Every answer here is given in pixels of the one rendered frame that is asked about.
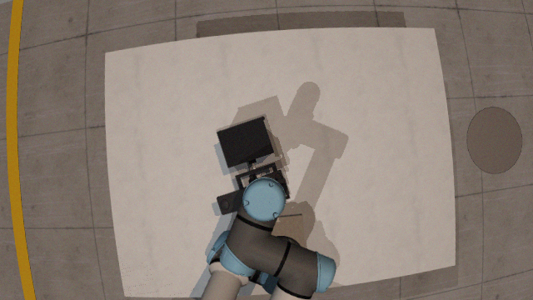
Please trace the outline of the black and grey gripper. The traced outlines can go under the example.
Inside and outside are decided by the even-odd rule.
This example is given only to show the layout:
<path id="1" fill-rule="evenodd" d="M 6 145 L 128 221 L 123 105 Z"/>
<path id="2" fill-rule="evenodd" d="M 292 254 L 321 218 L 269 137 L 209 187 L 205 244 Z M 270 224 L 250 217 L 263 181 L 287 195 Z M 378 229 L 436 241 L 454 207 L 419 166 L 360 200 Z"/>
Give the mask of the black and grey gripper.
<path id="1" fill-rule="evenodd" d="M 285 178 L 282 176 L 282 173 L 281 173 L 281 170 L 277 170 L 275 172 L 272 172 L 272 173 L 269 173 L 267 175 L 264 175 L 262 177 L 270 177 L 270 178 L 274 178 L 275 180 L 277 180 L 283 187 L 285 193 L 286 193 L 286 199 L 289 199 L 290 196 L 289 196 L 289 190 L 288 190 L 288 187 L 286 185 L 286 180 Z M 257 176 L 256 174 L 252 174 L 249 176 L 250 180 L 249 180 L 249 183 L 251 183 L 252 181 L 254 181 L 255 179 L 257 179 Z"/>

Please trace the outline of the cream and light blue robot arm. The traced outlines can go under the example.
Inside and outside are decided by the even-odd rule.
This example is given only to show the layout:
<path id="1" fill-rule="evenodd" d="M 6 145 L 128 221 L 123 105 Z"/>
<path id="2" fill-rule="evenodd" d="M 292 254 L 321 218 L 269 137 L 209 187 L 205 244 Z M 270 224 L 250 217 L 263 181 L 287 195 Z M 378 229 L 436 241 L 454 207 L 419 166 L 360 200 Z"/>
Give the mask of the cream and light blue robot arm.
<path id="1" fill-rule="evenodd" d="M 311 300 L 314 292 L 331 286 L 336 273 L 332 258 L 291 237 L 271 235 L 285 197 L 277 180 L 260 174 L 247 187 L 217 197 L 222 215 L 237 215 L 209 252 L 211 277 L 200 300 L 236 300 L 249 281 L 262 285 L 269 300 Z"/>

